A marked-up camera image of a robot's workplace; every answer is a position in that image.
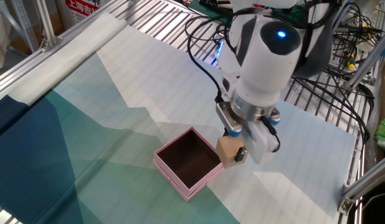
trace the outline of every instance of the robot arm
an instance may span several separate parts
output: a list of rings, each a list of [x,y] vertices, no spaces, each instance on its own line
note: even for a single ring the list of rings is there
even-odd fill
[[[231,0],[231,3],[237,9],[252,3],[289,8],[296,1]],[[309,26],[314,28],[303,36],[291,25],[273,19],[269,11],[249,20],[245,18],[237,27],[232,24],[232,31],[234,28],[234,33],[239,34],[234,55],[238,69],[224,77],[222,96],[226,102],[218,103],[216,111],[229,134],[240,136],[256,163],[271,161],[280,147],[272,127],[280,120],[275,104],[292,74],[306,67],[307,58],[318,46],[317,40],[325,26],[316,23],[327,15],[330,7],[329,3],[319,1],[309,9]]]

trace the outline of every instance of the black cable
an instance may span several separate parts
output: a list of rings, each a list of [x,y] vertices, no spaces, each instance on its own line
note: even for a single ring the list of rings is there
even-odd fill
[[[308,91],[310,91],[312,94],[314,94],[315,96],[319,97],[321,100],[325,101],[326,103],[328,103],[329,105],[331,106],[334,106],[335,108],[338,108],[340,111],[342,111],[343,113],[347,114],[348,116],[350,116],[351,118],[355,119],[358,124],[359,124],[359,128],[360,128],[360,131],[361,131],[361,136],[362,136],[362,139],[363,139],[363,143],[366,143],[369,139],[370,139],[370,133],[364,123],[364,121],[362,120],[362,118],[360,117],[359,114],[357,114],[357,112],[354,110],[354,108],[352,107],[352,105],[350,104],[350,102],[347,100],[346,96],[343,94],[344,96],[344,100],[346,100],[348,102],[348,104],[346,104],[344,102],[344,100],[341,100],[339,99],[338,97],[336,97],[334,94],[332,94],[331,92],[329,92],[326,88],[323,88],[322,86],[319,86],[317,85],[315,82],[313,82],[312,80],[309,80],[307,78],[302,78],[302,77],[292,77],[296,82],[298,82],[299,84],[301,84],[301,86],[303,86],[304,88],[306,88]],[[328,100],[324,99],[323,97],[321,97],[320,95],[317,95],[313,90],[307,88],[303,83],[301,83],[299,80],[303,80],[303,81],[306,81],[307,83],[313,85],[314,87],[322,90],[324,93],[326,93],[327,95],[330,95],[334,100],[336,100],[337,102],[341,103],[341,105],[343,105],[347,110],[349,110],[353,115],[345,112],[343,109],[335,106],[333,103],[329,102]]]
[[[214,22],[214,21],[217,21],[217,20],[222,19],[222,18],[228,18],[228,21],[230,21],[231,19],[233,19],[236,16],[241,16],[241,15],[246,15],[246,14],[255,14],[256,12],[257,12],[256,8],[246,8],[246,9],[241,9],[241,10],[233,13],[231,16],[221,15],[221,16],[217,16],[217,17],[214,17],[214,18],[208,18],[206,16],[199,16],[197,19],[203,18],[203,19],[207,19],[207,20],[203,21],[202,23],[200,23],[190,34],[188,34],[188,32],[187,32],[187,25],[186,25],[187,23],[184,26],[185,31],[186,31],[186,33],[188,35],[188,41],[187,41],[187,52],[188,52],[188,55],[190,56],[192,62],[194,62],[194,64],[197,65],[197,67],[199,67],[214,82],[214,84],[215,84],[215,86],[217,88],[217,95],[216,95],[216,98],[215,98],[216,102],[222,102],[223,101],[223,99],[222,99],[222,92],[221,92],[220,86],[217,83],[216,79],[202,65],[200,65],[197,62],[197,60],[194,58],[193,53],[191,52],[191,41],[194,38],[195,33],[200,28],[204,27],[206,24],[208,24],[210,22]],[[228,32],[226,32],[226,30],[227,29],[225,29],[225,32],[224,32],[225,33],[225,37],[224,38],[227,40]]]
[[[215,86],[217,88],[217,96],[216,96],[216,102],[222,102],[223,99],[222,99],[222,91],[220,89],[220,86],[219,84],[217,83],[216,79],[204,68],[202,67],[202,65],[200,65],[197,60],[195,60],[194,56],[193,56],[193,53],[191,53],[191,40],[193,39],[193,36],[194,34],[201,28],[203,27],[204,25],[212,22],[212,21],[215,21],[215,20],[218,20],[218,19],[221,19],[223,18],[224,16],[217,16],[215,18],[212,18],[212,19],[208,19],[207,21],[204,21],[202,23],[200,23],[192,32],[191,34],[188,36],[188,41],[187,41],[187,52],[188,52],[188,55],[190,56],[192,62],[194,62],[194,64],[197,65],[198,68],[200,68],[214,83],[215,83]]]

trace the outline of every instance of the red sign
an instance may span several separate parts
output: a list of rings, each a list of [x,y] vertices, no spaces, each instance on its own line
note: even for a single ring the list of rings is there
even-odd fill
[[[94,7],[93,5],[82,0],[65,0],[65,3],[71,10],[79,12],[85,16],[90,15],[100,8],[100,6]]]

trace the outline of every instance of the pink box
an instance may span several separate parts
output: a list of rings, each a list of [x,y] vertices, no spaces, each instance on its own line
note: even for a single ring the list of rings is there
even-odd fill
[[[158,149],[154,165],[186,202],[224,169],[215,149],[193,127]]]

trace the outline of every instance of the label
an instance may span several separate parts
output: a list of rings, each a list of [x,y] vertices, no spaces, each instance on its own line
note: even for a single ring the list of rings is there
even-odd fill
[[[71,28],[109,1],[110,0],[60,0],[65,28]]]

